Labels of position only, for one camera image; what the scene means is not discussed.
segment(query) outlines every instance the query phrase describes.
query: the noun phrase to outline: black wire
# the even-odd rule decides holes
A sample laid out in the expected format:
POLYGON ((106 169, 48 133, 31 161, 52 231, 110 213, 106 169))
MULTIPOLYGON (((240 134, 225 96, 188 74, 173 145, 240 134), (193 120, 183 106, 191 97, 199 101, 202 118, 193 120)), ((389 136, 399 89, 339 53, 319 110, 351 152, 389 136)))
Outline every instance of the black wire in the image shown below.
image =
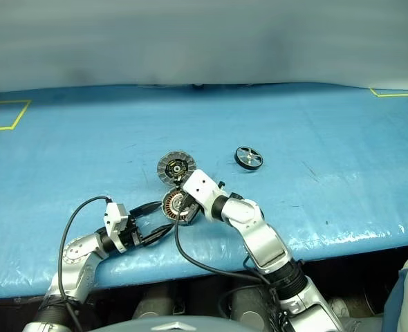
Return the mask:
POLYGON ((247 265, 247 261, 250 259, 250 256, 247 256, 244 261, 243 261, 243 267, 247 270, 250 271, 252 274, 256 275, 259 279, 263 281, 266 285, 270 285, 270 282, 265 278, 261 273, 257 271, 256 268, 251 268, 247 265))
POLYGON ((219 297, 219 299, 218 299, 218 312, 219 312, 219 315, 220 315, 222 318, 227 318, 227 319, 229 318, 229 317, 226 315, 226 313, 224 312, 223 306, 222 306, 223 300, 224 300, 226 297, 228 297, 229 295, 231 295, 231 294, 233 294, 233 293, 235 293, 235 292, 237 292, 237 291, 239 291, 239 290, 241 291, 241 290, 243 290, 243 289, 257 288, 257 287, 261 287, 261 286, 263 286, 263 285, 247 285, 247 286, 241 286, 241 287, 233 288, 233 289, 229 290, 228 292, 223 293, 223 294, 219 297))
POLYGON ((203 270, 207 270, 210 271, 212 273, 216 273, 217 275, 223 275, 225 277, 232 277, 232 278, 238 278, 238 279, 242 279, 242 280, 248 280, 249 282, 256 282, 261 283, 261 279, 259 279, 258 277, 253 277, 251 275, 242 275, 240 273, 234 273, 234 272, 228 272, 228 271, 224 271, 224 270, 219 270, 218 268, 213 268, 211 266, 207 266, 205 264, 202 264, 201 262, 191 258, 188 254, 185 253, 185 251, 183 250, 183 247, 181 247, 180 241, 179 241, 179 232, 178 232, 178 224, 179 224, 179 218, 180 218, 180 214, 183 211, 183 207, 180 207, 178 209, 178 214, 176 215, 175 218, 175 243, 176 243, 176 247, 178 248, 179 253, 186 258, 186 260, 188 260, 190 263, 198 266, 199 268, 202 268, 203 270))
POLYGON ((75 312, 73 311, 73 308, 72 308, 71 304, 67 301, 68 296, 64 292, 64 287, 63 287, 62 266, 63 266, 64 244, 66 243, 68 229, 72 225, 73 219, 78 214, 78 212, 84 206, 86 206, 87 204, 89 204, 89 203, 91 203, 93 201, 97 201, 99 199, 104 199, 106 202, 111 201, 111 199, 109 197, 107 197, 107 196, 97 196, 97 197, 93 197, 91 199, 88 199, 87 201, 83 202, 80 206, 78 206, 77 209, 72 213, 71 217, 69 218, 69 220, 67 222, 67 225, 66 225, 66 227, 64 228, 64 231, 63 231, 63 236, 61 238, 61 243, 59 244, 59 252, 58 252, 58 289, 59 289, 59 293, 61 295, 62 300, 64 302, 66 302, 67 311, 68 311, 69 315, 72 317, 73 323, 75 324, 75 326, 76 326, 76 328, 77 328, 77 330, 79 332, 82 332, 82 327, 81 327, 80 321, 78 320, 75 312))

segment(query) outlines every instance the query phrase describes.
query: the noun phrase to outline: blue surface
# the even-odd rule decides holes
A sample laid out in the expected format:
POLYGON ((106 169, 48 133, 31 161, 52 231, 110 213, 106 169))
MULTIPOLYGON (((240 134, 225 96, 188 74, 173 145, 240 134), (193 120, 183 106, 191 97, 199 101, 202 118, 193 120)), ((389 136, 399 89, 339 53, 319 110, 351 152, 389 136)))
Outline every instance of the blue surface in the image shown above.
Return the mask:
MULTIPOLYGON (((156 165, 175 149, 257 201, 298 259, 408 244, 408 97, 321 84, 0 94, 16 99, 32 103, 15 130, 0 131, 0 297, 45 293, 67 218, 85 199, 110 195, 128 210, 161 199, 169 188, 156 165), (257 172, 235 163, 240 145, 262 153, 257 172)), ((87 207, 68 238, 102 227, 103 214, 103 203, 87 207)), ((138 222, 148 232, 166 219, 138 222)), ((191 256, 241 268, 232 228, 201 216, 180 237, 191 256)), ((102 263, 98 286, 200 274, 169 235, 102 263)))

